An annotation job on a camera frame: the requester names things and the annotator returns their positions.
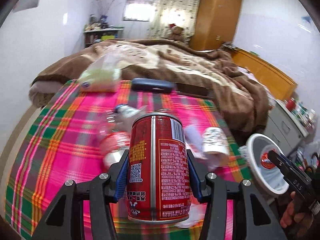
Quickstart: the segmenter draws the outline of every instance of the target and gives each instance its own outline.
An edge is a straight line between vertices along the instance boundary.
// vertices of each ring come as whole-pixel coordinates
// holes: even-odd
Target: brown blanket
[[[98,57],[115,50],[123,56],[118,64],[123,80],[145,77],[213,89],[214,102],[230,129],[251,133],[266,125],[265,89],[238,71],[230,54],[221,50],[197,52],[168,40],[108,40],[94,44],[52,64],[32,84],[76,79]]]

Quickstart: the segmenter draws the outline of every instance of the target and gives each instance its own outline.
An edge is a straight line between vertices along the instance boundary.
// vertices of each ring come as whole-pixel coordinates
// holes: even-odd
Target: barcode
[[[181,124],[173,119],[170,119],[170,121],[171,121],[172,139],[178,140],[184,143],[184,133],[183,133]]]

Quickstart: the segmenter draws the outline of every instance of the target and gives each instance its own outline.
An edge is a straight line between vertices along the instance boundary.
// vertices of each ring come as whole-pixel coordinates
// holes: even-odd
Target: bed
[[[227,136],[230,160],[215,173],[224,179],[251,179],[230,130],[210,100],[135,92],[130,81],[122,81],[114,93],[81,93],[76,81],[67,82],[32,123],[6,181],[4,218],[25,239],[35,230],[41,214],[67,179],[88,181],[103,171],[95,126],[99,113],[118,104],[147,105],[148,112],[174,109],[184,126],[193,124],[200,131],[220,127]],[[146,226],[127,219],[124,199],[112,205],[119,239],[198,239],[202,220],[191,228],[174,225]],[[232,239],[233,204],[228,201],[225,240]],[[91,239],[89,206],[84,205],[85,237]]]
[[[122,81],[114,95],[81,93],[74,79],[90,63],[114,49],[122,50],[125,56],[119,65],[123,80],[147,77],[200,85],[213,89],[214,102],[178,96],[174,92],[171,95],[133,92],[130,81]],[[251,134],[257,128],[263,128],[268,117],[268,95],[263,81],[262,84],[256,82],[239,71],[227,52],[195,52],[184,45],[163,40],[104,41],[49,66],[33,84],[37,82],[55,82],[57,87],[59,83],[66,84],[57,93],[49,93],[50,90],[43,93],[51,100],[42,105],[44,108],[39,116],[36,115],[35,121],[25,128],[29,132],[20,149],[15,147],[13,150],[15,161],[7,163],[0,187],[0,196],[5,195],[5,209],[1,215],[26,239],[34,232],[42,212],[64,181],[88,181],[102,171],[94,132],[95,116],[118,104],[148,105],[149,112],[176,109],[175,115],[184,126],[192,123],[201,130],[210,126],[222,128],[231,156],[228,165],[219,167],[216,173],[231,181],[251,178],[230,129]],[[186,229],[136,227],[128,223],[121,205],[115,205],[112,210],[120,239],[128,238],[129,234],[138,239],[141,234],[144,239],[154,238],[155,234],[166,239],[197,239],[202,226],[200,221]],[[87,206],[85,226],[87,239],[90,239],[88,212]],[[225,239],[231,240],[232,203],[228,203],[228,212]]]

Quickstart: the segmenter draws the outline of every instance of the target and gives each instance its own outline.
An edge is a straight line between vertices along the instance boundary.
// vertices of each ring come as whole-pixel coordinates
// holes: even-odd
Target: qr code
[[[140,179],[141,178],[141,163],[132,164],[130,179]]]

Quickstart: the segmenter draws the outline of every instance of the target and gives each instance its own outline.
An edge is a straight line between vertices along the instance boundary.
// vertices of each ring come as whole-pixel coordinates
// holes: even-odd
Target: blue gripper pad
[[[187,155],[188,158],[188,166],[189,166],[189,178],[190,178],[190,186],[192,189],[192,193],[194,197],[202,203],[202,194],[201,194],[201,181],[198,177],[198,174],[196,173],[196,169],[193,166],[193,163],[190,160],[189,155]]]
[[[122,196],[124,194],[125,186],[127,184],[128,163],[129,163],[129,155],[127,155],[127,158],[125,159],[125,161],[120,169],[118,178],[116,180],[116,190],[115,190],[115,194],[114,194],[114,200],[116,202],[118,202],[119,199],[122,198]]]

